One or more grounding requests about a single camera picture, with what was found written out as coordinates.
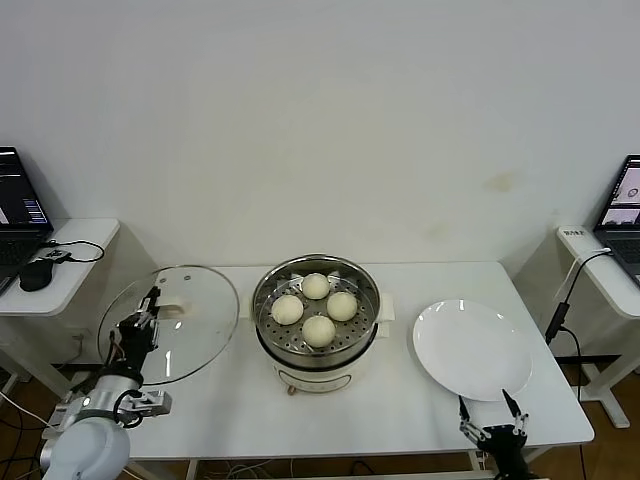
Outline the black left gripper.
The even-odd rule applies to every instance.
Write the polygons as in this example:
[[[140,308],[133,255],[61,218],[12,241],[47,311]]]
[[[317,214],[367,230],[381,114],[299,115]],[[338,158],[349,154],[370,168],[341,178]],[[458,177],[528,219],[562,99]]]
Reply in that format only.
[[[158,299],[161,289],[153,286],[139,308],[117,324],[120,335],[119,346],[124,357],[114,362],[118,373],[140,373],[146,357],[157,348],[159,311]]]

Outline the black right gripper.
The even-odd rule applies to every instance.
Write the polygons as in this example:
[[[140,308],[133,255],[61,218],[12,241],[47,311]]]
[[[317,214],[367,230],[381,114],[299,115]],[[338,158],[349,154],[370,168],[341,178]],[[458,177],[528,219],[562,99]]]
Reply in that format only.
[[[471,421],[463,397],[458,396],[459,430],[472,443],[477,443],[480,450],[493,458],[498,470],[495,479],[526,480],[530,478],[530,471],[522,449],[527,441],[526,427],[529,414],[521,410],[517,401],[505,389],[502,389],[502,394],[512,415],[511,424],[483,429],[476,426]]]

